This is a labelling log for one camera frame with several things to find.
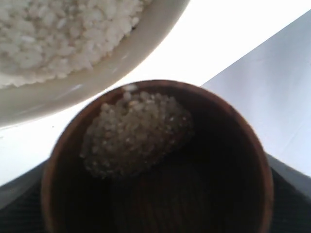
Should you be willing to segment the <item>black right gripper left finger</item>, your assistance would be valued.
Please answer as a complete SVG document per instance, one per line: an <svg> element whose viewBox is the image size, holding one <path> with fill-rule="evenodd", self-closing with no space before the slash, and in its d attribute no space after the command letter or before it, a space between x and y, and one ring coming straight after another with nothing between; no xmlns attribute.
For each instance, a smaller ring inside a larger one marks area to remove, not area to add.
<svg viewBox="0 0 311 233"><path fill-rule="evenodd" d="M0 187L2 233L45 231L40 204L42 170L42 167L36 167Z"/></svg>

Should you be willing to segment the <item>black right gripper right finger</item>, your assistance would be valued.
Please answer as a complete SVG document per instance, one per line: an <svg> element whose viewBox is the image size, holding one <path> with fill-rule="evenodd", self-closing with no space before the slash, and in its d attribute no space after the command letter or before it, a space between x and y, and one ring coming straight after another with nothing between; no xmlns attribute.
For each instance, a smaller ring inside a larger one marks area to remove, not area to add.
<svg viewBox="0 0 311 233"><path fill-rule="evenodd" d="M274 181L271 233L311 232L311 178L267 154Z"/></svg>

